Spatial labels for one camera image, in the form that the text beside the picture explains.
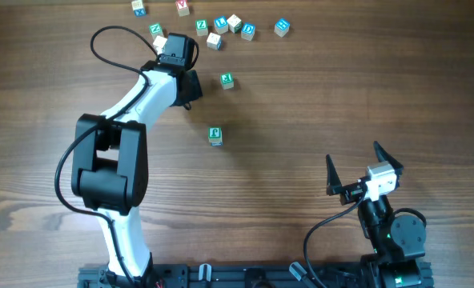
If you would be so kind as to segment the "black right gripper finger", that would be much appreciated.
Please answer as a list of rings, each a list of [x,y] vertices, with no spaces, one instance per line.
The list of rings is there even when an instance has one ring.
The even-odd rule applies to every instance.
[[[373,142],[374,151],[379,162],[388,162],[394,169],[396,175],[401,175],[404,166],[392,157],[377,141]]]
[[[339,175],[336,171],[335,165],[331,159],[331,155],[326,155],[326,165],[327,165],[327,195],[332,196],[336,194],[341,194],[342,183],[339,179]]]

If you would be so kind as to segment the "block with green E top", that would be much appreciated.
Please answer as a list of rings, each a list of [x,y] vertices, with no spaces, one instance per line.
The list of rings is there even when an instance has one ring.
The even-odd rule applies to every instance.
[[[231,89],[235,85],[232,73],[221,74],[219,79],[224,90]]]

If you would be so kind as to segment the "block with blue D top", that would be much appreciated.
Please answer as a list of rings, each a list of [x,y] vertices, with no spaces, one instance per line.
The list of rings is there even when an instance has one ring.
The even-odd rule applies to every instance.
[[[241,29],[241,37],[245,40],[251,41],[255,35],[255,25],[245,22]]]

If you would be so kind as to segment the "block with green J top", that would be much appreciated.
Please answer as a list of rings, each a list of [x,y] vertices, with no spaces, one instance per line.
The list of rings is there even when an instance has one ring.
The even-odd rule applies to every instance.
[[[209,142],[223,142],[222,130],[220,127],[210,127],[208,130]]]

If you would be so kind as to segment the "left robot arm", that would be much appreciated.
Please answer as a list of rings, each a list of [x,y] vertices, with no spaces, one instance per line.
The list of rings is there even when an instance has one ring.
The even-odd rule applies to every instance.
[[[136,84],[100,115],[84,114],[65,155],[73,158],[71,189],[84,214],[99,218],[110,254],[112,286],[144,287],[158,279],[144,242],[139,205],[148,185],[147,132],[169,107],[191,109],[202,97],[196,71],[199,45],[169,34],[154,60],[135,72]]]

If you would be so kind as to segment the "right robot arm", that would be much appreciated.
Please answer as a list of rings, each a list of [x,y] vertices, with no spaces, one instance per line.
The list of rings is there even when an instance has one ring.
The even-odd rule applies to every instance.
[[[344,186],[330,155],[326,156],[327,194],[357,210],[364,237],[374,252],[360,259],[360,278],[368,287],[417,287],[423,284],[426,218],[417,210],[393,210],[388,194],[398,189],[404,166],[378,142],[378,162],[366,168],[355,183]]]

